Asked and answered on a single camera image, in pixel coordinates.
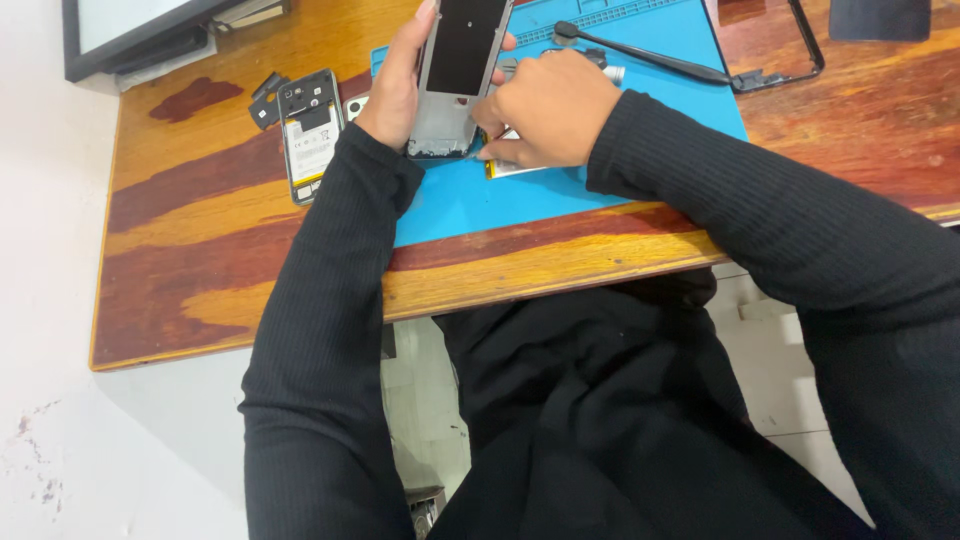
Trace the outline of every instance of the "smartphone frame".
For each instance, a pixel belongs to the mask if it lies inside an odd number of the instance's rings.
[[[437,18],[430,37],[421,50],[419,106],[414,131],[407,143],[407,155],[412,160],[442,160],[465,157],[476,137],[477,126],[473,121],[473,107],[484,97],[490,88],[490,78],[496,67],[503,38],[507,34],[507,23],[514,9],[514,0],[506,0],[500,24],[493,36],[493,43],[487,57],[480,89],[476,95],[453,94],[428,91],[430,68],[433,65],[437,44],[437,32],[443,24],[441,17],[442,2],[464,0],[438,0]]]

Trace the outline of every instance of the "sweater sleeve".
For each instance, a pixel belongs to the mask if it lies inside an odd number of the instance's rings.
[[[276,281],[240,405],[250,538],[413,538],[380,390],[381,278],[423,171],[349,124]]]
[[[588,189],[664,201],[797,306],[834,442],[878,528],[960,532],[960,235],[632,91],[597,140]]]

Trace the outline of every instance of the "phone battery label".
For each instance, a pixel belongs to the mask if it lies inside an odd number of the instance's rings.
[[[330,108],[330,122],[305,132],[298,120],[287,121],[287,159],[294,187],[319,179],[333,160],[340,138],[336,111]]]

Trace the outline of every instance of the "blue silicone repair mat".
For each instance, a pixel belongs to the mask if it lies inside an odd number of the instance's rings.
[[[503,58],[537,57],[557,47],[550,38],[558,20],[577,22],[595,36],[724,69],[700,0],[536,0],[514,8],[509,29],[519,45]],[[590,46],[597,45],[577,44],[581,50]],[[383,53],[383,49],[372,53],[374,71]],[[626,66],[623,89],[648,92],[706,126],[747,139],[728,86],[697,83],[612,50],[607,50],[607,60]],[[478,160],[421,164],[427,174],[413,205],[397,223],[396,246],[626,202],[588,192],[586,168],[548,169],[488,181]]]

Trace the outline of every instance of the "black plastic bracket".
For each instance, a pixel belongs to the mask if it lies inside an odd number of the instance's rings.
[[[250,105],[249,111],[250,117],[256,122],[256,127],[265,130],[280,119],[280,108],[276,104],[276,98],[273,101],[267,101],[267,98],[270,94],[276,94],[281,86],[289,82],[290,79],[274,72],[253,93],[253,96],[251,96],[253,105]]]

